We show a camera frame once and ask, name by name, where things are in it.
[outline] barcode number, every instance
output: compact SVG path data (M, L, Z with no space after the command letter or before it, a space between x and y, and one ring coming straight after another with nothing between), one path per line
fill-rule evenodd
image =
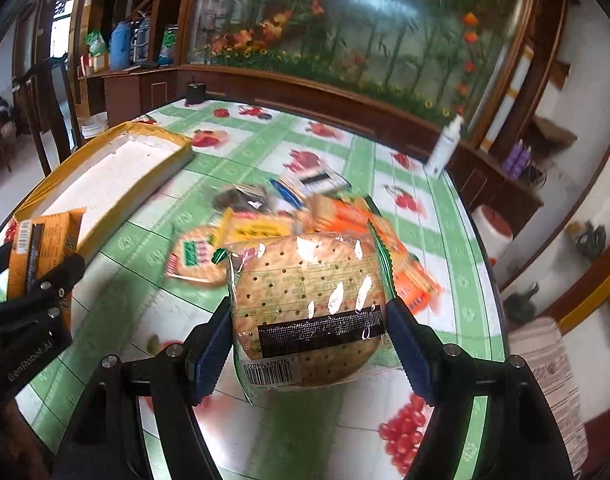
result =
M254 386L277 386L296 382L292 366L298 366L294 357L271 361L256 361L243 365L245 377Z
M16 254L27 254L31 238L32 221L23 220L18 226L18 241L16 242Z

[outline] purple bottle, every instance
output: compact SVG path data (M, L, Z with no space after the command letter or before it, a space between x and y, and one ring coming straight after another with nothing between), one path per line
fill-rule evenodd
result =
M514 143L514 146L512 146L509 155L506 157L506 160L504 160L503 164L501 164L501 169L503 170L503 173L510 173L512 167L518 160L518 157L521 155L521 153L523 153L523 139L520 139L519 141Z
M509 178L511 178L512 180L516 180L521 175L521 173L523 173L523 170L527 168L527 166L529 166L531 160L532 147L527 146L527 148L524 148L521 151L521 154L516 159L514 166L512 166L512 169L509 172Z

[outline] blue thermos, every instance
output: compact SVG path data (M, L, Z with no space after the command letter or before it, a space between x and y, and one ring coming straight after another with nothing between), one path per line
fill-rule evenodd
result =
M112 70L123 70L130 65L131 28L120 22L112 32L109 42L109 67Z

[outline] blue gripper pad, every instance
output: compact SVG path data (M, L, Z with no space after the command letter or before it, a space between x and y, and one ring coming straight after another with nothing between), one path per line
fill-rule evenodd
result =
M385 306L385 328L414 393L435 406L437 395L432 383L432 370L422 347L425 342L423 330L432 329L419 325L398 297Z
M196 405L213 393L233 344L229 297L223 298L207 323L192 330L185 344L190 348L185 372L192 383L191 401Z

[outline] robotic arm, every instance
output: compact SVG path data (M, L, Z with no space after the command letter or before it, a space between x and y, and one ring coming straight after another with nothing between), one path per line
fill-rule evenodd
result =
M0 249L0 272L9 251L9 244ZM58 300L83 273L82 257L71 256L27 295L0 304L0 406L69 346ZM560 431L524 359L486 361L455 344L443 345L400 298L386 305L385 319L410 385L434 406L405 480L453 479L476 396L488 398L488 410L474 479L572 480ZM138 397L151 397L171 478L219 480L192 406L213 392L232 344L224 298L183 344L140 361L107 355L72 414L52 478L152 480L138 404Z

